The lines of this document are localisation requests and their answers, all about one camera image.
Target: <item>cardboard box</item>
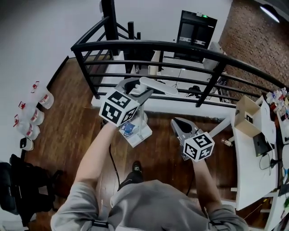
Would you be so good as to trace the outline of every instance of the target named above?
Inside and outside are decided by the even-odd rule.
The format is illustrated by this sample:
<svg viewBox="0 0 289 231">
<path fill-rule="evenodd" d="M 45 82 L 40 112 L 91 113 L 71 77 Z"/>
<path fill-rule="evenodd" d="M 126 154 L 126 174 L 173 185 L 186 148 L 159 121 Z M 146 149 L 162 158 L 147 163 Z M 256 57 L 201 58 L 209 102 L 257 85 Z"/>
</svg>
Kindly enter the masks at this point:
<svg viewBox="0 0 289 231">
<path fill-rule="evenodd" d="M 260 107 L 247 96 L 243 96 L 236 104 L 238 114 L 235 117 L 235 128 L 249 137 L 258 135 L 261 131 L 256 126 L 260 120 Z"/>
</svg>

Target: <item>black railing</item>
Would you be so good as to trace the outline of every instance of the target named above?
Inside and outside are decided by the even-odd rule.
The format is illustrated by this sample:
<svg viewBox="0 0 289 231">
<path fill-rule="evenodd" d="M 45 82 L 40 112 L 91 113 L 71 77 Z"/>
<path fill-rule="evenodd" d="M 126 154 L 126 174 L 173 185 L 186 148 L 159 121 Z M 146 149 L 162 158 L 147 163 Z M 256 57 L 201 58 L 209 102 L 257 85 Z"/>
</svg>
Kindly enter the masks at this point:
<svg viewBox="0 0 289 231">
<path fill-rule="evenodd" d="M 193 102 L 196 103 L 196 107 L 200 107 L 202 104 L 209 104 L 209 105 L 217 105 L 217 106 L 226 106 L 226 107 L 235 107 L 233 104 L 224 104 L 224 103 L 216 103 L 206 101 L 205 99 L 209 97 L 218 97 L 219 99 L 227 99 L 231 101 L 238 101 L 238 99 L 226 95 L 219 95 L 211 93 L 214 87 L 224 89 L 227 91 L 238 92 L 241 94 L 249 95 L 252 97 L 260 97 L 259 94 L 255 94 L 252 92 L 246 92 L 238 88 L 229 87 L 225 85 L 218 84 L 219 77 L 223 77 L 226 79 L 230 79 L 233 81 L 237 81 L 243 84 L 250 85 L 254 88 L 261 90 L 264 93 L 269 92 L 270 90 L 266 87 L 259 86 L 255 83 L 247 81 L 242 78 L 238 78 L 235 76 L 231 76 L 228 74 L 223 74 L 224 69 L 227 65 L 242 69 L 247 71 L 251 74 L 254 74 L 279 88 L 286 87 L 282 82 L 275 79 L 274 77 L 270 76 L 269 74 L 259 70 L 258 68 L 244 63 L 240 60 L 228 57 L 226 55 L 220 54 L 218 52 L 213 52 L 207 49 L 195 47 L 195 46 L 186 46 L 181 45 L 178 43 L 172 42 L 160 42 L 160 41 L 142 41 L 140 40 L 140 33 L 137 33 L 137 37 L 134 36 L 134 26 L 133 22 L 128 23 L 128 29 L 125 29 L 123 26 L 118 24 L 115 20 L 115 11 L 114 11 L 114 2 L 113 0 L 102 0 L 103 6 L 103 14 L 104 18 L 93 26 L 88 32 L 86 32 L 76 43 L 73 45 L 71 50 L 74 52 L 77 61 L 81 67 L 81 70 L 86 78 L 90 89 L 92 90 L 94 96 L 99 98 L 101 95 L 105 95 L 105 92 L 98 92 L 99 87 L 115 87 L 116 84 L 104 84 L 101 81 L 94 81 L 94 78 L 102 79 L 103 77 L 147 77 L 150 79 L 157 79 L 157 80 L 169 80 L 169 81 L 177 81 L 177 82 L 185 82 L 185 83 L 192 83 L 198 85 L 205 85 L 204 91 L 196 91 L 196 90 L 187 90 L 187 89 L 178 89 L 179 93 L 187 93 L 187 94 L 195 94 L 199 95 L 199 99 L 191 99 L 191 98 L 182 98 L 182 97 L 168 97 L 168 96 L 155 96 L 153 95 L 151 98 L 154 99 L 164 99 L 164 100 L 173 100 L 173 101 L 182 101 L 182 102 Z M 105 33 L 101 35 L 101 37 L 96 42 L 87 42 L 91 36 L 99 30 L 102 26 L 105 27 Z M 120 34 L 117 31 L 117 28 L 122 29 L 126 33 L 128 33 L 128 37 Z M 106 36 L 106 41 L 101 41 L 104 36 Z M 118 40 L 118 36 L 127 39 L 120 41 Z M 108 50 L 105 58 L 99 60 L 100 54 L 103 50 Z M 107 60 L 106 57 L 108 53 L 110 57 L 113 59 L 113 55 L 118 55 L 119 51 L 129 51 L 129 60 Z M 145 61 L 139 60 L 139 58 L 135 58 L 135 51 L 147 51 L 147 50 L 155 50 L 161 51 L 161 56 L 159 62 L 152 62 L 152 61 Z M 91 61 L 87 61 L 88 56 L 91 54 L 92 51 L 99 51 L 95 58 Z M 218 62 L 217 66 L 214 70 L 210 69 L 203 69 L 197 68 L 194 66 L 188 65 L 180 65 L 180 64 L 172 64 L 172 63 L 165 63 L 163 62 L 163 52 L 175 52 L 175 53 L 183 53 L 186 55 L 193 55 L 198 56 L 200 58 L 206 58 L 209 60 L 215 60 Z M 82 52 L 87 52 L 87 54 L 83 57 Z M 151 66 L 158 66 L 159 71 L 162 67 L 169 67 L 169 68 L 177 68 L 177 69 L 186 69 L 192 70 L 196 72 L 202 72 L 206 74 L 210 74 L 210 80 L 200 81 L 194 79 L 184 79 L 184 78 L 176 78 L 176 77 L 169 77 L 169 76 L 159 76 L 159 75 L 140 75 L 140 74 L 128 74 L 128 73 L 109 73 L 109 74 L 96 74 L 91 73 L 91 68 L 94 65 L 116 65 L 116 64 L 125 64 L 125 65 L 151 65 Z"/>
</svg>

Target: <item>white plastic bottle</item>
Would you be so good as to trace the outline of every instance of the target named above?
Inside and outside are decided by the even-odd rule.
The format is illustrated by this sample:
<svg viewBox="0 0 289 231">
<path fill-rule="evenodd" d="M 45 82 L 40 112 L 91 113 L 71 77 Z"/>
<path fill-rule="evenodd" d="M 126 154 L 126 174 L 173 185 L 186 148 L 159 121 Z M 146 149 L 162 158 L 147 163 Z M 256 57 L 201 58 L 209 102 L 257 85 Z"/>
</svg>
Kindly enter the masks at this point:
<svg viewBox="0 0 289 231">
<path fill-rule="evenodd" d="M 40 125 L 44 120 L 44 113 L 38 108 L 34 107 L 31 103 L 19 103 L 22 109 L 22 117 L 26 118 L 33 125 Z"/>
<path fill-rule="evenodd" d="M 35 140 L 39 135 L 40 129 L 38 126 L 29 123 L 27 120 L 19 119 L 18 115 L 14 117 L 14 121 L 13 127 L 16 127 L 17 131 L 25 137 Z"/>
<path fill-rule="evenodd" d="M 31 91 L 31 93 L 34 94 L 36 100 L 46 109 L 51 108 L 51 106 L 53 105 L 53 95 L 47 90 L 45 86 L 39 84 L 39 81 L 36 81 L 35 84 L 33 84 L 33 90 Z"/>
</svg>

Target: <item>hardwood floor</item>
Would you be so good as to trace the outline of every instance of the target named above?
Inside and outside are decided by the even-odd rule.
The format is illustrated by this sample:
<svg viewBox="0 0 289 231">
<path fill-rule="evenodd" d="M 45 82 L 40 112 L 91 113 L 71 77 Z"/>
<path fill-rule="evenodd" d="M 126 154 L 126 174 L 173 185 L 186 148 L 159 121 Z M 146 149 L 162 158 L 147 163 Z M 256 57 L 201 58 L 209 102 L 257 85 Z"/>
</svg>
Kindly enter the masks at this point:
<svg viewBox="0 0 289 231">
<path fill-rule="evenodd" d="M 78 165 L 93 139 L 100 131 L 101 118 L 98 109 L 91 108 L 93 97 L 75 59 L 70 59 L 51 87 L 55 102 L 51 109 L 43 110 L 45 120 L 40 125 L 41 133 L 34 142 L 34 150 L 27 152 L 25 161 L 49 170 L 51 173 L 57 169 L 63 170 L 64 175 L 59 178 L 56 185 L 57 192 L 68 195 L 74 181 Z M 147 112 L 148 125 L 153 134 L 137 147 L 132 148 L 116 132 L 112 141 L 112 155 L 123 181 L 131 171 L 134 160 L 139 160 L 143 166 L 144 180 L 159 180 L 186 193 L 192 180 L 193 165 L 191 161 L 183 161 L 179 154 L 179 141 L 172 132 L 170 120 L 178 115 Z M 218 121 L 196 117 L 184 116 L 192 120 L 204 131 L 212 130 Z M 237 186 L 237 164 L 234 148 L 223 145 L 220 140 L 232 137 L 232 129 L 226 128 L 214 137 L 215 147 L 212 156 L 207 159 L 210 173 L 215 180 L 222 198 L 235 199 L 236 193 L 231 187 Z M 112 161 L 107 155 L 102 177 L 98 182 L 96 195 L 101 205 L 109 205 L 110 197 L 117 191 L 118 183 Z M 195 189 L 193 182 L 191 192 Z M 58 198 L 55 206 L 58 208 L 64 203 Z M 261 202 L 238 211 L 245 217 Z M 250 224 L 264 227 L 261 214 L 256 210 L 249 218 Z M 37 219 L 30 222 L 29 229 L 37 231 L 50 230 L 50 219 L 54 213 L 38 213 Z"/>
</svg>

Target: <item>white table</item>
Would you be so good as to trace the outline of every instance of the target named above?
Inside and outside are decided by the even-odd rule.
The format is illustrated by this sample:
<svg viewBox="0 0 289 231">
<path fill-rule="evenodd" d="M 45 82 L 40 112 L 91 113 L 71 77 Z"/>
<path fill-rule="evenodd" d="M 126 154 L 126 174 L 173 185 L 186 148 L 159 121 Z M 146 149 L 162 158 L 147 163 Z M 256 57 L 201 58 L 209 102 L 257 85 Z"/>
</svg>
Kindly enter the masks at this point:
<svg viewBox="0 0 289 231">
<path fill-rule="evenodd" d="M 236 129 L 234 122 L 235 115 L 231 115 L 223 120 L 209 134 L 211 137 L 214 137 L 228 125 L 232 125 L 237 155 L 238 186 L 231 190 L 237 192 L 237 198 L 236 201 L 224 200 L 222 203 L 228 202 L 228 204 L 240 210 L 263 198 L 277 187 L 278 169 L 277 166 L 275 166 L 271 171 L 271 175 L 269 175 L 269 169 L 260 169 L 261 156 L 256 157 L 253 138 Z M 275 150 L 270 151 L 268 154 L 270 158 L 276 159 Z M 268 165 L 268 156 L 263 157 L 261 167 L 266 168 Z"/>
<path fill-rule="evenodd" d="M 272 202 L 272 206 L 270 209 L 270 214 L 265 226 L 265 231 L 271 231 L 272 229 L 274 229 L 282 220 L 282 214 L 284 211 L 284 202 L 286 200 L 286 196 L 288 197 L 289 194 L 284 194 L 280 197 L 278 197 L 279 194 L 279 190 L 275 193 L 271 193 L 273 194 L 273 202 Z"/>
<path fill-rule="evenodd" d="M 285 137 L 287 136 L 287 132 L 285 131 L 285 127 L 283 126 L 283 121 L 281 120 L 280 114 L 279 114 L 279 112 L 277 112 L 276 114 L 277 114 L 277 118 L 278 118 L 278 121 L 280 124 L 280 130 L 281 130 L 281 136 L 282 136 L 283 144 L 284 145 L 289 144 L 289 141 L 285 141 Z"/>
</svg>

